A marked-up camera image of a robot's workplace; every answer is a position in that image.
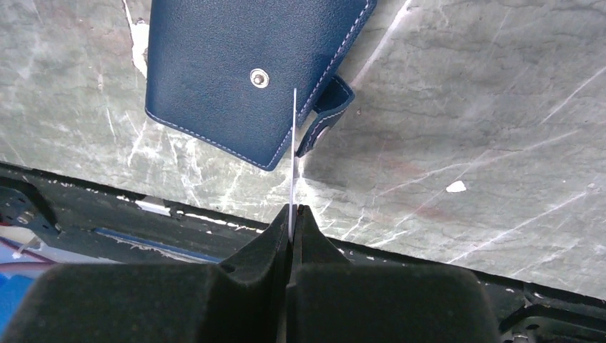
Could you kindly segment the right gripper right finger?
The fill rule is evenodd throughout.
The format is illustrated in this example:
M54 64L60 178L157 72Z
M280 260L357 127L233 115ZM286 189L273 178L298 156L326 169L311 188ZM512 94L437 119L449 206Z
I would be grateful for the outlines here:
M289 222L288 342L497 342L478 278L446 264L364 265L346 258L307 206Z

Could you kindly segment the blue leather card holder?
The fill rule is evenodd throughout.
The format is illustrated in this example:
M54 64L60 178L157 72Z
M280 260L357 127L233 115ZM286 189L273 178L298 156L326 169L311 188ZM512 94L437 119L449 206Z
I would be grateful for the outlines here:
M153 1L145 112L265 171L354 100L337 74L375 1Z

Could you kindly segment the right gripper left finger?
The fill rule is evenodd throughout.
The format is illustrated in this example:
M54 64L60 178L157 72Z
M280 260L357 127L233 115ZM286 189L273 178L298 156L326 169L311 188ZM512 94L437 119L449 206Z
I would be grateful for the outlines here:
M60 264L26 293L3 342L275 342L288 217L218 264Z

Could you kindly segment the silver credit card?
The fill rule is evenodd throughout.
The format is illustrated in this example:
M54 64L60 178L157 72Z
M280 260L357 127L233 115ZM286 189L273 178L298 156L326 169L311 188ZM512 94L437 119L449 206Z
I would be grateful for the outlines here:
M290 171L291 180L289 186L289 220L288 220L288 236L289 242L294 241L294 229L297 213L297 179L298 179L298 158L297 158L297 88L293 88L292 92L292 125L291 125L291 146L290 146Z

